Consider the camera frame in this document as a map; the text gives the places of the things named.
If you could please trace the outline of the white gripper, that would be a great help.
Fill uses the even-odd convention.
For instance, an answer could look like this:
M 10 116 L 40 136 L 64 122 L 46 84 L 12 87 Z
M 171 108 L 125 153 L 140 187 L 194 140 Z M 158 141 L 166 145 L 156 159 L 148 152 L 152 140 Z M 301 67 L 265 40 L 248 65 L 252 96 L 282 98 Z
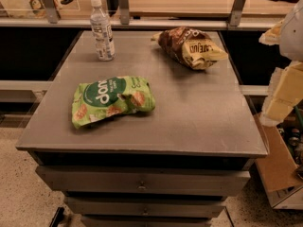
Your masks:
M 273 27 L 262 33 L 261 44 L 279 44 L 280 54 L 292 60 L 284 69 L 276 68 L 262 105 L 260 123 L 274 127 L 282 123 L 303 100 L 303 0 Z

